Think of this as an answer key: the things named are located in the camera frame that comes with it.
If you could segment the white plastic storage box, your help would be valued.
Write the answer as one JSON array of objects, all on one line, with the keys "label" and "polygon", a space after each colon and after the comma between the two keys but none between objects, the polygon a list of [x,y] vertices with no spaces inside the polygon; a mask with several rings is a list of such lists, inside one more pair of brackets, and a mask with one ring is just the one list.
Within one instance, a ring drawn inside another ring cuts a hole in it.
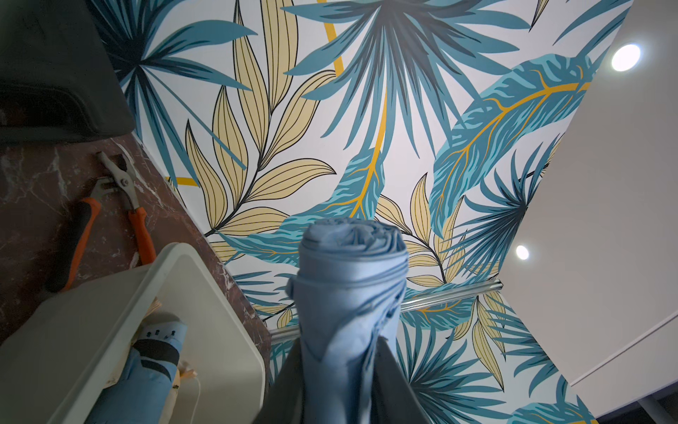
[{"label": "white plastic storage box", "polygon": [[175,423],[250,423],[266,386],[263,359],[196,250],[164,247],[150,265],[42,302],[1,346],[4,423],[81,423],[121,369],[154,301],[187,325]]}]

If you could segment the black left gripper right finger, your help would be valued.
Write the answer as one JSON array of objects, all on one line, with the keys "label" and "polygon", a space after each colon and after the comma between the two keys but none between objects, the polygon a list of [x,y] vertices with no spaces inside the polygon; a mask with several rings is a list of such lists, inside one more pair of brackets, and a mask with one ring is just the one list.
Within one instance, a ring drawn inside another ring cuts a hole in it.
[{"label": "black left gripper right finger", "polygon": [[378,339],[374,359],[371,422],[428,423],[423,408],[384,338]]}]

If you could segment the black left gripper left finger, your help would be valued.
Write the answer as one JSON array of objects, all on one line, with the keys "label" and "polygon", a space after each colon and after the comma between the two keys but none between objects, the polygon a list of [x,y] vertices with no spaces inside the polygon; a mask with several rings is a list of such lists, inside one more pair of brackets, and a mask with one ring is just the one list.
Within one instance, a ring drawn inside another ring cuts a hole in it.
[{"label": "black left gripper left finger", "polygon": [[297,339],[263,402],[254,424],[303,422],[304,376],[300,341]]}]

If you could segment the light blue umbrella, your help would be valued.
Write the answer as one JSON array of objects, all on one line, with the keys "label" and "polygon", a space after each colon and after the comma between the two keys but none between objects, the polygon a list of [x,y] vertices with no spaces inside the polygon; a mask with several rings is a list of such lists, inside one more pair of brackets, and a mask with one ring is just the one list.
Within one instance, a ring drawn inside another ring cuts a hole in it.
[{"label": "light blue umbrella", "polygon": [[378,341],[396,345],[408,270],[395,226],[329,218],[305,230],[287,294],[298,312],[306,423],[370,422]]}]

